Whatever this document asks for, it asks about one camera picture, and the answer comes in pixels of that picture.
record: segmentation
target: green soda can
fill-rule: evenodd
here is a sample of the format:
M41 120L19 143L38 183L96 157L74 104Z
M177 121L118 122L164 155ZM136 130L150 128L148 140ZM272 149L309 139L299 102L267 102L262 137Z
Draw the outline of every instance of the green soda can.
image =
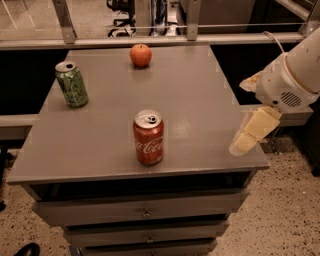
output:
M76 63L63 61L57 64L56 78L70 107L79 108L87 104L88 94Z

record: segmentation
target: soda can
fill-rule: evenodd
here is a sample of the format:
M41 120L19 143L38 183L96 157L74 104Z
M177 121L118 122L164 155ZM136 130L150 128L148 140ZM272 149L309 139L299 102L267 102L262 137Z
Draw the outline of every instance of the soda can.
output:
M79 67L73 61L56 65L56 78L64 98L70 107L78 108L87 104L89 98Z
M140 111L133 122L137 159L153 165L163 158L164 124L159 112L151 109Z

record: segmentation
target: table top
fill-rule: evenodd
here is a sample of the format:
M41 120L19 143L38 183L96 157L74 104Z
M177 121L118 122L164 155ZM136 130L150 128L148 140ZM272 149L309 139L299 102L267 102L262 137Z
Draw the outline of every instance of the table top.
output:
M54 82L8 177L9 184L94 181L265 169L260 145L229 153L240 106L209 46L153 47L145 69L129 48L73 50L89 95L69 108ZM164 158L136 160L132 124L155 109L164 120Z

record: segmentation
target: can lid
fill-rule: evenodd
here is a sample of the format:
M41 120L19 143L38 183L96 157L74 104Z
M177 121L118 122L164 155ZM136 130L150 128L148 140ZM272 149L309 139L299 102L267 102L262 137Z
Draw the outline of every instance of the can lid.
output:
M77 67L76 63L73 61L63 61L56 65L56 70L58 72L69 72Z
M152 109L145 109L136 114L135 122L138 126L145 129L152 129L161 123L161 115Z

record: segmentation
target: coca-cola logo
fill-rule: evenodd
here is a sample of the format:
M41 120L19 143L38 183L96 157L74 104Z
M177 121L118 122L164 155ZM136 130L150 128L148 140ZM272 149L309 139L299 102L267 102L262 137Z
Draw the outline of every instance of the coca-cola logo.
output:
M145 154L154 153L163 148L163 136L150 140L148 143L145 143L145 144L137 140L135 141L136 141L136 148Z

